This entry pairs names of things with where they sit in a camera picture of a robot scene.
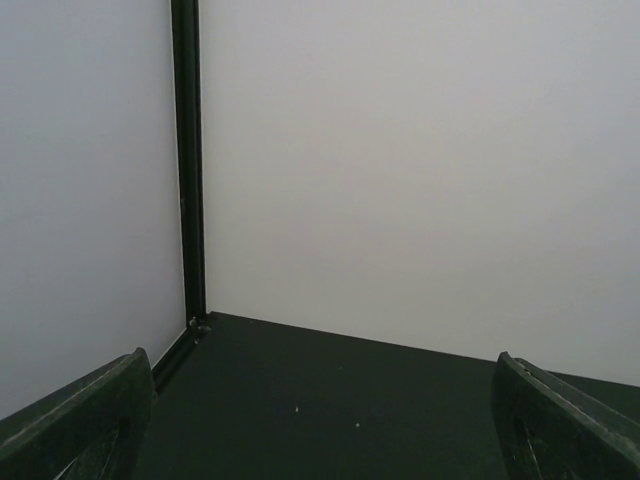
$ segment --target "black floor trim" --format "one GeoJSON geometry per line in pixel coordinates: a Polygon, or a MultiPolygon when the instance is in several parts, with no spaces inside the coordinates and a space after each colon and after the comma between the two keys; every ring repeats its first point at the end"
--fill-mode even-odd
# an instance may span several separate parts
{"type": "Polygon", "coordinates": [[[160,395],[182,364],[195,350],[198,339],[190,329],[186,329],[167,353],[153,367],[151,374],[156,392],[160,395]]]}

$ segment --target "dark green floor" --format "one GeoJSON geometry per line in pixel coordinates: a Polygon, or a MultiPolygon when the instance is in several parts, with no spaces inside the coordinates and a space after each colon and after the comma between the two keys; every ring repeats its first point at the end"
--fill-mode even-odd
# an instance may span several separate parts
{"type": "MultiPolygon", "coordinates": [[[[492,362],[227,315],[212,327],[159,398],[137,479],[506,478],[492,362]]],[[[565,378],[640,420],[640,389],[565,378]]]]}

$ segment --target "white panel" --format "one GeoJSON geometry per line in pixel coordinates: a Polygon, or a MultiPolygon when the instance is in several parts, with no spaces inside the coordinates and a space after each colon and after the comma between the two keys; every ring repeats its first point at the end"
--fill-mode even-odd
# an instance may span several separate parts
{"type": "Polygon", "coordinates": [[[201,9],[211,308],[640,385],[640,2],[201,9]]]}
{"type": "Polygon", "coordinates": [[[184,328],[156,0],[0,2],[0,418],[184,328]]]}

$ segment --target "white wall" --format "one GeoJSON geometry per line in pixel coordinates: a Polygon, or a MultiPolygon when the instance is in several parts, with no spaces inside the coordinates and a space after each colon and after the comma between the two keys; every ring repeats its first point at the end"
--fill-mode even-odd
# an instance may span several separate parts
{"type": "Polygon", "coordinates": [[[184,325],[169,2],[0,2],[0,418],[184,325]]]}
{"type": "Polygon", "coordinates": [[[640,2],[201,10],[211,308],[640,385],[640,2]]]}

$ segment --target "black metal frame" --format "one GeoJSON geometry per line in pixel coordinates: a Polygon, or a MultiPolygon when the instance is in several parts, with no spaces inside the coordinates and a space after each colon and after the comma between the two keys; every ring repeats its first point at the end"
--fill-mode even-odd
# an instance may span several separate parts
{"type": "Polygon", "coordinates": [[[173,62],[187,325],[206,315],[197,0],[172,0],[173,62]]]}

